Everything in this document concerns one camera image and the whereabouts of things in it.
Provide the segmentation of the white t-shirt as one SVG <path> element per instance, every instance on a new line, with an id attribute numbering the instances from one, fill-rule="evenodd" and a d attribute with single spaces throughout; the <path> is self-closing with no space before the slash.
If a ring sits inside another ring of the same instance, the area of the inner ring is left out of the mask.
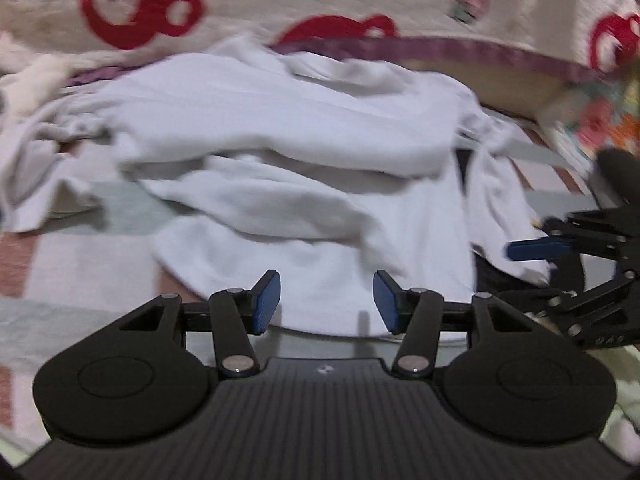
<path id="1" fill-rule="evenodd" d="M 548 282 L 547 263 L 506 256 L 536 233 L 506 154 L 518 126 L 454 78 L 242 36 L 65 95 L 69 73 L 47 55 L 2 80 L 7 231 L 95 207 L 90 162 L 58 148 L 108 136 L 122 174 L 186 207 L 157 232 L 157 260 L 201 296 L 279 271 L 288 330 L 382 336 L 378 270 L 451 301 L 480 287 L 476 257 Z"/>

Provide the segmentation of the black slipper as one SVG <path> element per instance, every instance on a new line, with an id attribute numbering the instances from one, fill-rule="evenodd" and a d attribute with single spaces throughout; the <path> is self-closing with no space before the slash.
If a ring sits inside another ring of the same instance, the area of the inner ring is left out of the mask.
<path id="1" fill-rule="evenodd" d="M 475 291 L 489 292 L 491 295 L 506 298 L 511 295 L 550 295 L 553 288 L 535 285 L 516 278 L 493 266 L 484 257 L 473 254 L 475 264 Z"/>

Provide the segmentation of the floral cloth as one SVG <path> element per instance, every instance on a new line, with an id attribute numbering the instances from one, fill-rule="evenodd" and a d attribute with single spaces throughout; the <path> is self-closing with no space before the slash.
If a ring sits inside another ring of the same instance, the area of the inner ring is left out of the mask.
<path id="1" fill-rule="evenodd" d="M 541 134 L 578 174 L 590 174 L 597 154 L 619 148 L 639 154 L 639 78 L 595 80 L 570 87 L 540 110 Z"/>

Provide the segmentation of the white quilt red bears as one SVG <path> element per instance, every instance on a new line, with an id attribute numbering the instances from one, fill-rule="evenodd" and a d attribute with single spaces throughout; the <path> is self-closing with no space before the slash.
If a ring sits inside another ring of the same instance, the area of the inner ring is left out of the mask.
<path id="1" fill-rule="evenodd" d="M 270 46 L 442 38 L 610 70 L 639 53 L 639 0 L 1 0 L 1 68 L 43 54 L 133 63 L 245 33 Z"/>

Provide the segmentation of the beige bed frame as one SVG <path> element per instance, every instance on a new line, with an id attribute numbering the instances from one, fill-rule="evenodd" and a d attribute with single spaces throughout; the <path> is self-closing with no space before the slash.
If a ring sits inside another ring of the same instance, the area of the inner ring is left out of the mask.
<path id="1" fill-rule="evenodd" d="M 408 70 L 437 72 L 469 87 L 480 102 L 509 116 L 534 119 L 564 89 L 565 82 L 546 74 L 504 65 L 409 60 Z"/>

